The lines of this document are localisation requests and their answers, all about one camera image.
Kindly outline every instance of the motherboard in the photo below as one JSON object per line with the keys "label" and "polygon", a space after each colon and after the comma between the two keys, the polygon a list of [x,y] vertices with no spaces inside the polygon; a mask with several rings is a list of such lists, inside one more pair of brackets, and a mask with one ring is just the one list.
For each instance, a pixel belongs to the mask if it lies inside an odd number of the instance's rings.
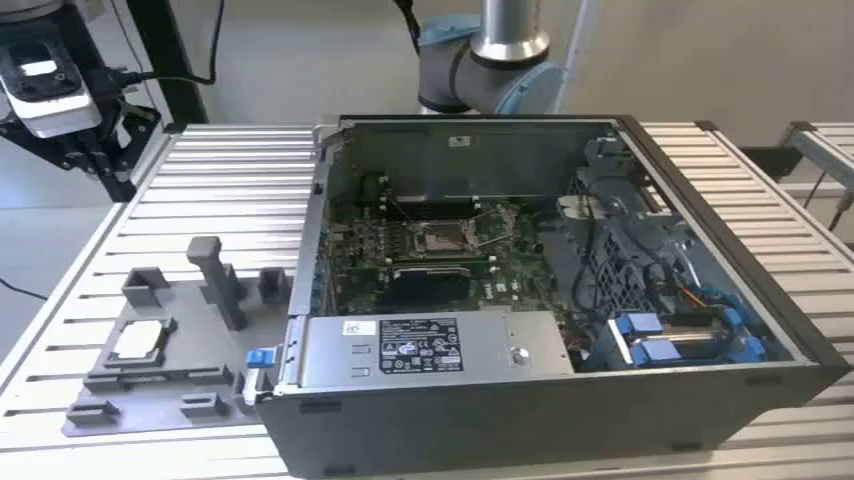
{"label": "motherboard", "polygon": [[337,314],[565,311],[517,198],[376,200],[336,208],[330,259]]}

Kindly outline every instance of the white wall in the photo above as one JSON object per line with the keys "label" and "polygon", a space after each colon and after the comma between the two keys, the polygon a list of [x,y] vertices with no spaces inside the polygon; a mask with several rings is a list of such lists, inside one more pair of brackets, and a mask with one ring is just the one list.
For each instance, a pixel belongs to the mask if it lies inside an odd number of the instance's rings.
{"label": "white wall", "polygon": [[854,121],[854,1],[601,0],[565,108],[708,119],[741,144]]}
{"label": "white wall", "polygon": [[[206,74],[216,0],[172,0]],[[577,0],[545,0],[563,62]],[[591,49],[565,112],[709,119],[741,143],[773,143],[788,121],[854,120],[854,1],[599,0]],[[420,0],[420,19],[478,2]],[[229,1],[214,122],[312,122],[321,114],[408,113],[416,59],[390,0]]]}
{"label": "white wall", "polygon": [[[478,0],[420,0],[418,20],[478,12]],[[561,59],[577,2],[543,1]],[[206,76],[216,0],[172,0],[196,74]],[[228,1],[212,122],[310,123],[340,113],[413,113],[417,61],[390,0]]]}

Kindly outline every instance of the sticker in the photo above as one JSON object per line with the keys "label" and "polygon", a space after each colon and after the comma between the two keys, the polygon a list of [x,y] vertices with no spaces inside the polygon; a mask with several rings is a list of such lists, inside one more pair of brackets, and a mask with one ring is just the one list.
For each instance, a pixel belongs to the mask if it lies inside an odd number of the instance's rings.
{"label": "sticker", "polygon": [[376,322],[372,320],[344,320],[341,335],[376,335]]}
{"label": "sticker", "polygon": [[448,137],[448,147],[470,147],[470,137],[468,135],[460,137]]}
{"label": "sticker", "polygon": [[380,320],[378,344],[378,365],[385,374],[462,371],[454,318]]}

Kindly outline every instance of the cable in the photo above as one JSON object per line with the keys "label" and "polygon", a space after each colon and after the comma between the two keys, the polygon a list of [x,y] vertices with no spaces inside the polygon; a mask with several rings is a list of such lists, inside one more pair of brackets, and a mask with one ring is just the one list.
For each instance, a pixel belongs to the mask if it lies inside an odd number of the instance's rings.
{"label": "cable", "polygon": [[394,202],[394,199],[390,197],[386,197],[386,198],[388,198],[388,203],[390,203],[394,206],[400,214],[405,217],[406,223],[414,223],[414,220],[412,220],[412,217],[409,216],[409,214],[405,213],[405,210],[402,210],[402,207],[400,206],[400,204]]}
{"label": "cable", "polygon": [[599,304],[599,292],[601,291],[601,283],[599,282],[599,277],[601,276],[601,271],[604,270],[604,266],[608,264],[608,260],[603,260],[601,263],[599,263],[599,267],[596,268],[596,271],[592,274],[592,281],[593,281],[593,290],[592,290],[592,308],[597,311],[597,308],[601,306]]}
{"label": "cable", "polygon": [[839,224],[839,220],[841,219],[841,214],[844,213],[843,210],[836,210],[836,213],[832,214],[832,220],[829,220],[829,226],[827,227],[827,229],[832,232],[833,229],[836,228],[836,225]]}
{"label": "cable", "polygon": [[509,237],[512,237],[512,235],[508,233],[507,235],[501,235],[500,237],[494,237],[494,238],[488,239],[485,242],[477,243],[476,245],[473,245],[473,247],[474,248],[480,248],[481,246],[488,245],[489,243],[494,243],[498,240],[504,240],[504,239],[507,239]]}
{"label": "cable", "polygon": [[581,264],[577,268],[577,272],[575,273],[575,279],[572,280],[572,302],[575,306],[580,308],[587,315],[591,317],[596,316],[595,305],[591,307],[585,307],[581,305],[577,289],[581,284],[581,279],[584,278],[584,272],[589,269],[589,260],[592,258],[592,249],[595,245],[596,239],[596,219],[593,218],[592,207],[589,206],[589,197],[584,196],[587,202],[587,240],[584,242],[584,256],[581,258]]}
{"label": "cable", "polygon": [[807,208],[809,206],[809,202],[812,201],[812,196],[815,195],[817,186],[821,184],[821,180],[824,180],[824,175],[827,175],[827,171],[823,171],[821,174],[817,176],[815,185],[812,185],[812,190],[809,190],[809,194],[805,196],[805,201],[803,202],[803,208]]}
{"label": "cable", "polygon": [[[587,188],[587,192],[589,195],[592,195],[596,200],[599,200],[600,204],[605,204],[604,200],[601,199],[601,197],[592,191],[592,186],[596,184],[596,182],[599,180],[623,180],[625,182],[628,182],[629,184],[633,185],[633,182],[631,181],[629,178],[620,176],[620,175],[601,175],[599,177],[596,177],[585,186]],[[667,287],[671,291],[671,294],[675,296],[676,301],[681,300],[681,297],[679,297],[677,292],[677,285],[676,285],[676,277],[675,274],[672,272],[672,267],[671,265],[664,262],[664,260],[661,259],[661,257],[657,255],[657,253],[655,253],[652,251],[652,249],[649,247],[647,247],[645,245],[643,245],[643,243],[640,242],[640,240],[637,239],[637,237],[635,236],[633,232],[631,231],[631,225],[628,224],[628,221],[625,219],[624,216],[619,215],[619,223],[620,226],[623,227],[623,233],[625,234],[625,237],[628,237],[628,240],[631,241],[631,243],[633,244],[633,246],[637,248],[637,250],[640,250],[647,257],[649,257],[649,259],[652,260],[652,263],[649,265],[647,265],[644,268],[644,277],[649,275],[649,268],[651,265],[657,264],[661,267],[661,271],[664,272],[664,281],[667,283]],[[647,282],[647,289],[645,289],[645,293],[647,293],[647,300],[649,300],[649,302],[652,303],[652,305],[660,305],[660,300],[652,296],[653,292],[649,288],[648,285],[648,280],[647,278],[644,278],[644,282]]]}
{"label": "cable", "polygon": [[46,300],[47,297],[45,297],[43,295],[30,292],[29,290],[23,290],[22,288],[17,288],[14,285],[11,285],[9,282],[6,282],[2,277],[0,277],[0,285],[2,285],[5,288],[7,288],[9,290],[11,290],[13,292],[21,293],[23,295],[30,296],[31,298],[37,298],[38,300]]}
{"label": "cable", "polygon": [[158,75],[156,72],[142,72],[138,74],[140,81],[144,80],[177,80],[192,82],[200,85],[213,85],[216,83],[216,57],[218,52],[218,38],[222,30],[222,17],[225,14],[225,0],[218,0],[218,11],[216,13],[216,23],[210,34],[210,54],[208,59],[209,78],[201,78],[192,73],[184,75]]}
{"label": "cable", "polygon": [[[128,30],[124,26],[124,21],[121,20],[121,16],[118,15],[118,8],[116,7],[116,0],[109,0],[109,4],[112,5],[112,12],[116,14],[116,20],[118,20],[118,28],[121,29],[121,35],[124,36],[124,40],[128,43],[128,48],[130,49],[130,55],[133,55],[133,60],[136,60],[136,65],[138,69],[142,69],[142,61],[138,58],[138,54],[136,53],[136,49],[133,48],[133,43],[130,42],[130,36],[128,35]],[[150,102],[150,107],[157,108],[157,104],[154,103],[154,96],[150,94],[150,88],[148,88],[148,84],[142,83],[142,88],[145,89],[145,94],[148,95],[148,101]],[[160,118],[160,125],[165,126],[162,117]]]}
{"label": "cable", "polygon": [[421,36],[421,27],[417,23],[417,18],[414,18],[414,13],[412,13],[412,5],[414,2],[413,0],[393,0],[393,2],[402,14],[402,20],[405,21],[405,28],[409,32],[409,40],[412,40],[414,54],[420,55],[421,49],[417,45],[417,39]]}
{"label": "cable", "polygon": [[685,297],[691,299],[691,301],[696,304],[697,307],[708,306],[699,298],[696,298],[696,295],[693,295],[687,288],[681,287],[681,293],[684,294]]}

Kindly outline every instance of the black cable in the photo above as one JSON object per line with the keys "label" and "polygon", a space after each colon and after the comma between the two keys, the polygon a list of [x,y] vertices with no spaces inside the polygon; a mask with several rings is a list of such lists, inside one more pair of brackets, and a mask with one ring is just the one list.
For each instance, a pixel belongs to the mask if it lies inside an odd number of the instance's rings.
{"label": "black cable", "polygon": [[400,13],[402,14],[402,20],[405,21],[405,28],[409,32],[409,40],[412,40],[412,48],[414,48],[414,54],[420,55],[421,49],[417,45],[417,39],[421,36],[421,27],[417,23],[417,18],[414,18],[414,13],[412,12],[413,0],[393,0]]}
{"label": "black cable", "polygon": [[581,264],[579,265],[577,272],[575,273],[575,279],[572,280],[572,302],[575,306],[580,308],[587,315],[595,317],[595,305],[585,307],[579,299],[577,289],[584,278],[584,272],[589,269],[589,260],[592,258],[592,249],[596,239],[596,219],[593,218],[592,207],[589,206],[589,197],[584,197],[587,201],[587,240],[584,241],[584,256],[581,257]]}
{"label": "black cable", "polygon": [[[605,202],[604,202],[603,198],[592,191],[592,186],[596,184],[596,182],[599,180],[623,180],[623,181],[633,184],[633,182],[631,181],[629,178],[623,177],[620,175],[601,175],[601,176],[596,177],[593,179],[593,181],[587,184],[585,188],[587,188],[587,192],[589,193],[589,195],[592,195],[593,198],[596,200],[599,200],[599,203],[601,205],[605,205]],[[628,240],[631,240],[631,243],[645,254],[645,256],[652,259],[652,261],[655,263],[661,265],[661,268],[667,268],[665,267],[665,263],[663,262],[661,258],[657,256],[657,254],[655,252],[652,252],[649,247],[647,247],[645,245],[643,245],[643,243],[640,243],[640,240],[637,240],[637,237],[635,237],[633,234],[631,233],[631,230],[629,230],[627,222],[625,222],[625,218],[623,216],[619,216],[619,218],[620,218],[620,223],[621,223],[621,226],[623,226],[623,231],[625,232],[625,236],[628,237]]]}
{"label": "black cable", "polygon": [[156,72],[142,72],[141,80],[177,80],[192,82],[201,85],[213,85],[216,83],[216,57],[218,52],[218,38],[222,30],[222,17],[225,14],[225,0],[218,0],[218,11],[216,13],[216,24],[213,25],[213,33],[210,35],[210,54],[208,60],[209,78],[201,78],[192,73],[184,75],[158,75]]}
{"label": "black cable", "polygon": [[657,255],[657,253],[655,253],[652,249],[640,242],[640,240],[637,239],[637,237],[631,231],[631,226],[628,225],[628,222],[625,221],[625,219],[620,217],[619,220],[623,226],[623,233],[628,237],[628,240],[631,241],[633,246],[637,248],[637,250],[643,252],[643,254],[647,257],[652,259],[651,265],[657,264],[661,267],[661,271],[664,272],[664,282],[667,283],[667,287],[669,288],[671,294],[676,298],[676,303],[680,303],[681,297],[679,296],[679,291],[677,291],[679,286],[676,284],[676,276],[672,272],[672,266],[667,262],[664,262],[664,259]]}
{"label": "black cable", "polygon": [[661,302],[660,295],[659,295],[657,289],[655,287],[656,279],[652,276],[652,267],[655,265],[661,267],[661,271],[664,272],[664,278],[667,279],[667,285],[672,287],[671,281],[672,281],[672,283],[675,283],[675,277],[671,278],[672,271],[668,273],[667,269],[659,263],[655,263],[655,262],[653,263],[647,263],[643,266],[641,270],[640,270],[640,276],[643,277],[643,283],[644,283],[644,296],[645,296],[645,299],[652,304],[652,306],[657,309],[657,311],[659,312],[665,312],[667,311],[667,307],[664,306],[664,303]]}
{"label": "black cable", "polygon": [[605,265],[608,264],[608,259],[604,259],[601,261],[601,263],[599,263],[599,266],[596,267],[596,270],[592,274],[592,281],[595,283],[593,285],[593,290],[592,290],[592,308],[599,311],[599,292],[601,291],[601,284],[599,283],[599,276],[601,275],[601,271],[604,270]]}
{"label": "black cable", "polygon": [[[118,8],[116,7],[116,0],[109,0],[109,4],[112,5],[112,11],[116,14],[116,20],[118,20],[118,28],[121,29],[121,35],[124,35],[124,40],[128,43],[128,48],[130,49],[130,55],[133,55],[133,60],[136,60],[136,65],[138,69],[142,69],[142,61],[138,58],[136,53],[136,49],[133,48],[133,43],[130,42],[130,36],[128,35],[128,30],[124,26],[124,21],[121,20],[121,16],[118,15]],[[142,83],[142,88],[145,89],[145,94],[148,95],[148,101],[150,102],[150,107],[157,108],[157,104],[154,103],[154,96],[150,94],[150,89],[148,88],[148,84]],[[160,125],[165,126],[162,117],[160,117]]]}
{"label": "black cable", "polygon": [[21,293],[23,295],[30,296],[31,298],[37,298],[38,300],[46,300],[47,297],[45,297],[43,295],[30,292],[29,290],[23,290],[22,288],[17,288],[14,285],[11,285],[9,282],[6,282],[2,277],[0,277],[0,285],[2,285],[5,288],[7,288],[9,290],[11,290],[13,292]]}
{"label": "black cable", "polygon": [[812,185],[812,190],[809,190],[809,194],[805,196],[805,201],[803,202],[803,208],[807,208],[809,206],[809,202],[812,201],[812,196],[815,195],[817,186],[821,184],[821,180],[824,180],[824,175],[827,175],[827,171],[823,171],[821,174],[817,176],[817,180],[815,180],[815,185]]}
{"label": "black cable", "polygon": [[839,220],[841,219],[841,213],[844,213],[841,210],[836,210],[836,213],[832,214],[832,220],[829,220],[829,226],[827,227],[827,229],[832,232],[833,229],[836,228],[836,225],[839,224]]}

